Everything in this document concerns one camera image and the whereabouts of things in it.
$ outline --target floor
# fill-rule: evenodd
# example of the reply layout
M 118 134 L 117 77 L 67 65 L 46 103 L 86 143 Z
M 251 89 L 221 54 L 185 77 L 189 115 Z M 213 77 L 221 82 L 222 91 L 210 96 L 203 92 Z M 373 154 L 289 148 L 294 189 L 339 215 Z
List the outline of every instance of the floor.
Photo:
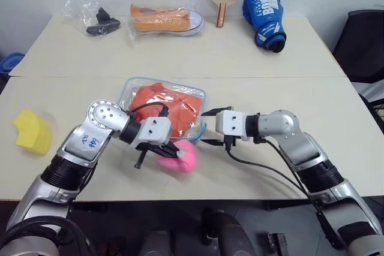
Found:
M 384 197 L 370 197 L 366 201 L 383 225 Z M 0 203 L 1 231 L 16 204 Z M 258 256 L 273 255 L 263 248 L 266 233 L 284 233 L 290 255 L 346 255 L 330 246 L 310 205 L 265 210 L 264 202 L 245 200 L 79 203 L 69 218 L 79 224 L 96 247 L 123 236 L 126 241 L 123 256 L 137 255 L 145 234 L 163 226 L 176 234 L 176 256 L 219 256 L 216 242 L 205 247 L 199 240 L 200 213 L 208 206 L 233 215 L 248 234 Z M 75 255 L 72 251 L 72 247 L 66 247 L 61 250 L 61 256 Z

